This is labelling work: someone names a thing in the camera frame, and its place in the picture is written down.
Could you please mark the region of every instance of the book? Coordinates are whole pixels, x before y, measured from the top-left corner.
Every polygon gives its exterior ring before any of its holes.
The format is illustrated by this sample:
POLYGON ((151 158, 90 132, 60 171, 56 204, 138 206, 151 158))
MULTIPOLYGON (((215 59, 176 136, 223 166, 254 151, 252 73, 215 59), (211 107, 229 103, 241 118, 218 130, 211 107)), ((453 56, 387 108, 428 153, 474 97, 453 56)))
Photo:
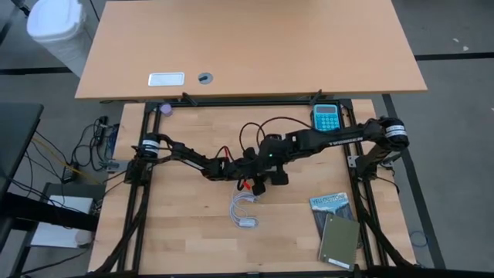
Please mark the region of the book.
MULTIPOLYGON (((345 192, 311 198, 310 207, 313 211, 317 232, 321 239, 323 238, 323 230, 328 214, 337 215, 352 221, 355 220, 348 200, 348 195, 345 192)), ((360 248, 361 246, 362 242, 359 237, 357 248, 360 248)))
POLYGON ((319 250, 319 260, 353 271, 359 230, 358 222, 328 213, 319 250))

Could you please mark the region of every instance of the desk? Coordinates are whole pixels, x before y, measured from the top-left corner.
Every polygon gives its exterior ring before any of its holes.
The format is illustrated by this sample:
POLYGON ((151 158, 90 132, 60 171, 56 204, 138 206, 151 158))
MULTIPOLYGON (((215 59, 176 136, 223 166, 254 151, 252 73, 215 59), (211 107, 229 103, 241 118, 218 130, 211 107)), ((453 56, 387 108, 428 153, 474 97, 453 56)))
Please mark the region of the desk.
POLYGON ((76 98, 426 89, 390 0, 125 1, 106 3, 76 98), (147 85, 166 72, 184 85, 147 85))
MULTIPOLYGON (((353 100, 353 105, 357 122, 375 117, 371 100, 353 100)), ((130 146, 139 140, 143 111, 144 104, 125 105, 116 159, 134 156, 130 146)), ((177 108, 172 117, 161 119, 160 132, 209 157, 222 145, 228 145, 232 155, 238 157, 241 154, 238 134, 244 123, 261 123, 274 116, 295 117, 309 123, 309 113, 309 106, 177 108)), ((303 127, 298 123, 281 120, 267 124, 265 130, 266 133, 285 133, 300 128, 303 127)), ((255 145, 255 132, 254 127, 244 130, 245 146, 255 145)), ((372 144, 366 143, 363 147, 368 151, 372 144)), ((341 270, 317 261, 320 240, 309 198, 335 192, 346 192, 351 198, 345 159, 343 147, 331 147, 321 154, 286 165, 288 185, 268 186, 259 204, 245 205, 259 219, 259 227, 253 230, 236 228, 228 216, 235 182, 208 181, 178 161, 156 166, 140 273, 341 270)), ((391 173, 384 169, 380 169, 378 175, 392 179, 391 173)), ((120 181, 120 177, 115 178, 107 188, 120 181)), ((414 262, 396 189, 381 180, 372 181, 372 187, 384 234, 405 259, 414 262)), ((100 266, 119 240, 129 188, 129 185, 121 185, 105 198, 90 270, 100 266)), ((128 263, 132 260, 132 246, 131 243, 128 263)), ((361 250, 357 252, 357 263, 365 265, 361 250)))

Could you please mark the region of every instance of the calculator display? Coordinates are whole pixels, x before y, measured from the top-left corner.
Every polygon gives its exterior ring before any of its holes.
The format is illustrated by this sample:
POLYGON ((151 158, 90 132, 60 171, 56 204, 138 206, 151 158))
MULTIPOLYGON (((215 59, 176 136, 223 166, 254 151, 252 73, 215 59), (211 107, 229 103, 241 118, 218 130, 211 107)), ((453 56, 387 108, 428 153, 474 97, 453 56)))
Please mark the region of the calculator display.
POLYGON ((336 113, 336 107, 317 107, 317 113, 336 113))

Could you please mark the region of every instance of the blue calculator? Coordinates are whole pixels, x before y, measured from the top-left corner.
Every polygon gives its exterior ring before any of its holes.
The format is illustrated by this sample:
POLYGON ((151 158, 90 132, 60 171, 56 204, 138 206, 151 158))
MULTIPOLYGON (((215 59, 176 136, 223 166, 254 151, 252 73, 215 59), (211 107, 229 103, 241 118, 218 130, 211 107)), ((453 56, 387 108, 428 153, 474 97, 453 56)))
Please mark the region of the blue calculator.
POLYGON ((314 127, 319 131, 332 131, 340 128, 338 107, 334 104, 317 104, 313 108, 314 127))

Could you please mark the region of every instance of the white cable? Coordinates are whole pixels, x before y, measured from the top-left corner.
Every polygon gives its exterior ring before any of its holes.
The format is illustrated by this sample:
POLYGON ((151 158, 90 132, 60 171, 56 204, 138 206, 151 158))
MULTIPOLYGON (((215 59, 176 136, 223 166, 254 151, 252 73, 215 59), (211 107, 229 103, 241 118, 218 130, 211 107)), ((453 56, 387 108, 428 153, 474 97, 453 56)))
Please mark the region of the white cable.
POLYGON ((232 202, 230 203, 230 218, 235 223, 235 225, 240 229, 254 229, 259 224, 259 220, 256 217, 249 217, 247 211, 237 205, 237 202, 241 200, 247 202, 256 202, 257 197, 255 197, 251 192, 240 192, 235 197, 232 192, 232 202), (245 216, 238 216, 235 212, 235 209, 239 209, 244 212, 245 216))

